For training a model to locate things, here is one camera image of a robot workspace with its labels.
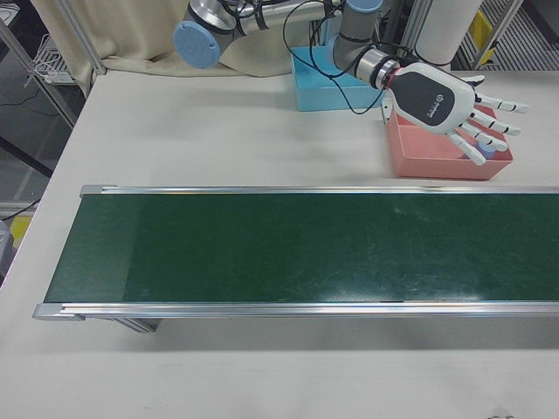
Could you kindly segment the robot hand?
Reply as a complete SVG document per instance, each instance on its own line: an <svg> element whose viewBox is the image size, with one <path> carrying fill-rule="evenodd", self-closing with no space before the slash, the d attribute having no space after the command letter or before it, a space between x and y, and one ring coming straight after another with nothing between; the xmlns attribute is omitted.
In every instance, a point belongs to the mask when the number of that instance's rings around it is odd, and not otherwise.
<svg viewBox="0 0 559 419"><path fill-rule="evenodd" d="M394 97L397 113L432 134L443 134L463 154L481 166L486 157L460 133L497 151L507 150L506 142L488 134L517 135L518 127L496 120L479 111L482 105L511 113L526 113L529 106L519 102L487 96L476 91L483 83L481 75L459 78L432 65L414 63L395 70L385 87Z"/></svg>

